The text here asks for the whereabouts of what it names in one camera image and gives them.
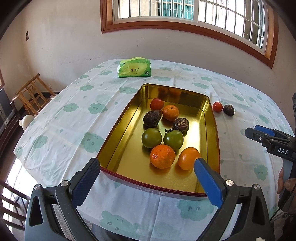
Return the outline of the person's right hand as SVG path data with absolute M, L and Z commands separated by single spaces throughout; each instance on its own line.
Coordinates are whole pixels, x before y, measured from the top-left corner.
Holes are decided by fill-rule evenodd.
M 281 168 L 281 171 L 278 175 L 279 179 L 277 181 L 277 194 L 280 194 L 284 188 L 289 192 L 292 192 L 296 182 L 296 178 L 291 178 L 284 181 L 283 174 L 284 174 L 284 170 L 283 168 Z

